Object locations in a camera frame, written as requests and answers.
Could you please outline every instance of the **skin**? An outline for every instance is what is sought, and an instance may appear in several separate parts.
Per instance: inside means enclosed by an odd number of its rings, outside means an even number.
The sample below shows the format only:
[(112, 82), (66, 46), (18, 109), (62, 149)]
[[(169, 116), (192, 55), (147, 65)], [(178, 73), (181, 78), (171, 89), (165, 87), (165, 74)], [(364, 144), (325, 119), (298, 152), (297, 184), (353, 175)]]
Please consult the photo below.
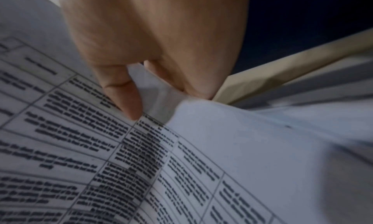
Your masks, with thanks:
[(249, 0), (59, 0), (71, 36), (105, 94), (135, 120), (142, 103), (127, 65), (211, 99), (230, 74)]

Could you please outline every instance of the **sheet of paper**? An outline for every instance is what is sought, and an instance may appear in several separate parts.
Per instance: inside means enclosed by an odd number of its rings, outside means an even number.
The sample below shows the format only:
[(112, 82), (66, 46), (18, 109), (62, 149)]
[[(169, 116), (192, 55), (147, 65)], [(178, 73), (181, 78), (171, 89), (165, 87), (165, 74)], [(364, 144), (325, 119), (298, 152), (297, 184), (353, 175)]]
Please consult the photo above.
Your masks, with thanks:
[(0, 223), (371, 222), (359, 145), (185, 96), (140, 65), (144, 114), (130, 121), (64, 32), (0, 15)]

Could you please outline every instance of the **beige strip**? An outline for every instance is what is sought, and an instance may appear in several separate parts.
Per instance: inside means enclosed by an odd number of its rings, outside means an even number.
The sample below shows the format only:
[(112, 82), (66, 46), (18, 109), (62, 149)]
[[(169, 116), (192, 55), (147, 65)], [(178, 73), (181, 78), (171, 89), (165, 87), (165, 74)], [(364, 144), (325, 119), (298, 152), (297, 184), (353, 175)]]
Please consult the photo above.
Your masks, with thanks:
[(232, 104), (373, 47), (373, 28), (229, 76), (214, 101)]

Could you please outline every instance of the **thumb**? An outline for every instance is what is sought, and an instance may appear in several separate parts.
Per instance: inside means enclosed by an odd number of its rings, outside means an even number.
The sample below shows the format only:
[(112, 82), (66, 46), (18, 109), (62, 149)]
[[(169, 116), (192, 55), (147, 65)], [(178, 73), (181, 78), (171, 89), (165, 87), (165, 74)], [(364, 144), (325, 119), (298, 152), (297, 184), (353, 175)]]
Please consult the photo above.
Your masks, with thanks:
[(132, 119), (137, 120), (143, 113), (141, 97), (126, 66), (93, 66), (105, 94)]

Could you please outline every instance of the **book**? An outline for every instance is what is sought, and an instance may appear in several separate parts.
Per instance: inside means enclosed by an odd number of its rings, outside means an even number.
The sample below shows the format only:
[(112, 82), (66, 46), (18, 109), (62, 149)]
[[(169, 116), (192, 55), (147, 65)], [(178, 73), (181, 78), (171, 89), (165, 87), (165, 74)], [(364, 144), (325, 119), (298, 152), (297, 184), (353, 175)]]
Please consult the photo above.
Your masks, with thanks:
[(351, 145), (185, 95), (140, 64), (131, 121), (54, 40), (22, 32), (0, 33), (0, 223), (371, 220), (372, 165)]

